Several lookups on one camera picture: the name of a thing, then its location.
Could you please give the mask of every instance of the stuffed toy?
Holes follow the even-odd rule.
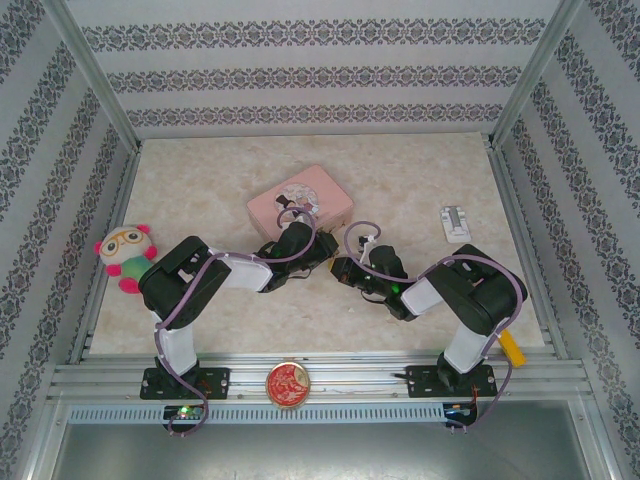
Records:
[[[150,231],[147,225],[118,227],[93,248],[107,266],[107,275],[122,277],[118,286],[125,293],[140,293],[138,282],[158,255],[149,238]]]

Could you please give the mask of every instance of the pink box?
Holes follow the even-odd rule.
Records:
[[[265,241],[280,238],[282,230],[276,219],[285,205],[306,208],[318,229],[327,233],[350,223],[353,215],[353,200],[320,165],[307,168],[247,203],[251,224]],[[282,220],[292,221],[293,216],[287,213]]]

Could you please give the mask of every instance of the purple cable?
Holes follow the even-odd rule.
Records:
[[[315,223],[315,220],[313,219],[313,216],[309,212],[307,212],[306,210],[304,210],[302,208],[299,208],[299,207],[290,207],[290,208],[285,208],[278,215],[278,218],[276,219],[278,227],[282,226],[281,223],[280,223],[280,219],[282,218],[282,215],[284,215],[288,211],[299,211],[300,213],[306,215],[310,219],[310,222],[311,222],[311,239],[309,240],[309,243],[307,243],[307,245],[302,250],[300,250],[298,253],[296,253],[295,255],[292,255],[290,257],[278,258],[278,259],[262,259],[260,257],[256,257],[255,255],[246,255],[244,253],[235,253],[235,252],[216,253],[216,254],[212,255],[211,257],[209,257],[204,262],[204,264],[202,265],[200,270],[198,270],[198,273],[196,274],[194,279],[189,284],[189,288],[187,289],[185,294],[182,296],[182,298],[180,299],[178,304],[171,311],[171,313],[166,318],[166,320],[164,322],[160,323],[159,325],[157,325],[156,329],[154,330],[153,337],[155,339],[156,349],[158,350],[158,360],[160,360],[160,363],[162,364],[162,366],[165,368],[165,370],[167,370],[167,372],[169,372],[169,374],[173,378],[175,378],[175,380],[180,385],[185,387],[190,392],[194,393],[200,400],[202,400],[202,407],[204,409],[204,412],[202,413],[200,421],[196,425],[194,425],[193,428],[191,428],[190,430],[188,430],[186,432],[180,432],[179,433],[180,437],[186,437],[187,435],[191,435],[192,433],[195,433],[196,431],[198,431],[202,427],[202,425],[204,425],[204,423],[207,421],[207,418],[209,417],[209,401],[207,400],[207,397],[206,397],[206,395],[204,393],[202,393],[197,388],[191,386],[189,383],[185,382],[182,379],[182,377],[180,375],[178,375],[178,372],[176,372],[171,367],[171,365],[169,365],[169,363],[165,361],[164,349],[162,348],[162,343],[160,342],[160,331],[166,329],[169,325],[171,325],[171,323],[180,314],[180,312],[182,311],[182,309],[184,308],[186,303],[189,301],[189,298],[191,298],[191,295],[193,295],[194,290],[196,289],[196,287],[198,286],[198,284],[202,280],[202,277],[204,276],[204,274],[207,271],[207,269],[209,268],[209,266],[213,262],[215,262],[216,260],[218,260],[220,258],[223,258],[223,257],[235,257],[235,258],[241,258],[243,260],[250,260],[250,261],[256,261],[258,259],[259,262],[262,262],[262,263],[283,263],[283,262],[290,262],[290,261],[295,260],[295,259],[301,257],[302,255],[304,255],[311,248],[311,246],[313,245],[313,242],[315,240],[315,236],[316,236],[316,223]],[[167,429],[169,430],[169,435],[175,435],[177,433],[172,428],[175,418],[176,417],[172,417],[171,420],[169,420],[169,425],[167,426]]]
[[[382,274],[380,272],[376,272],[375,270],[372,270],[372,269],[368,268],[366,265],[363,265],[362,263],[360,263],[360,261],[356,258],[354,253],[349,248],[349,233],[351,233],[351,230],[354,227],[357,227],[359,225],[368,225],[370,227],[375,228],[377,230],[377,233],[376,233],[374,238],[378,238],[380,236],[380,234],[382,233],[382,229],[378,225],[373,223],[373,222],[360,221],[360,222],[352,223],[351,225],[349,225],[349,228],[347,228],[346,232],[344,232],[344,246],[345,246],[345,249],[347,250],[347,255],[362,270],[364,270],[367,273],[370,273],[371,275],[375,275],[376,277],[382,278],[384,280],[389,280],[389,281],[392,281],[392,282],[413,283],[413,282],[416,282],[416,281],[420,280],[422,277],[424,277],[427,273],[431,272],[438,265],[442,265],[443,263],[446,264],[446,263],[449,263],[449,262],[452,262],[452,261],[456,261],[456,260],[468,260],[468,261],[482,263],[484,265],[488,265],[490,267],[495,268],[500,273],[502,273],[505,277],[507,277],[507,280],[509,280],[511,282],[511,285],[513,285],[513,289],[516,292],[516,307],[514,308],[513,313],[511,314],[511,316],[506,321],[500,322],[498,324],[498,327],[493,331],[493,333],[491,333],[490,339],[487,341],[486,345],[482,349],[482,352],[480,353],[480,355],[482,357],[486,358],[487,353],[489,352],[489,349],[493,346],[495,341],[500,337],[500,333],[502,333],[502,331],[504,329],[506,329],[509,325],[511,325],[515,321],[515,319],[518,317],[518,315],[520,314],[520,310],[522,310],[522,303],[523,303],[522,290],[520,290],[520,285],[518,284],[518,281],[515,279],[513,274],[509,270],[504,268],[502,265],[500,265],[498,262],[495,262],[493,260],[489,260],[489,259],[484,258],[484,257],[479,257],[477,255],[458,254],[458,255],[451,255],[449,257],[443,258],[442,260],[440,260],[436,264],[434,264],[431,267],[429,267],[423,273],[421,273],[417,278],[406,279],[406,278],[391,277],[389,275],[384,275],[384,274]],[[498,392],[496,393],[496,396],[493,398],[493,401],[491,402],[491,404],[489,404],[489,406],[487,407],[485,412],[482,414],[482,416],[479,417],[475,421],[475,423],[473,423],[471,425],[471,427],[474,427],[474,426],[478,425],[478,423],[480,423],[481,419],[485,418],[487,415],[489,415],[493,411],[493,409],[495,408],[496,404],[498,403],[498,400],[500,400],[500,397],[502,396],[502,394],[504,393],[505,389],[507,388],[507,384],[509,383],[509,380],[511,379],[511,374],[513,373],[513,365],[512,365],[512,363],[511,363],[511,361],[509,360],[508,357],[507,357],[507,365],[509,367],[508,370],[507,370],[507,375],[505,376],[504,381],[502,382],[502,385],[498,389]]]

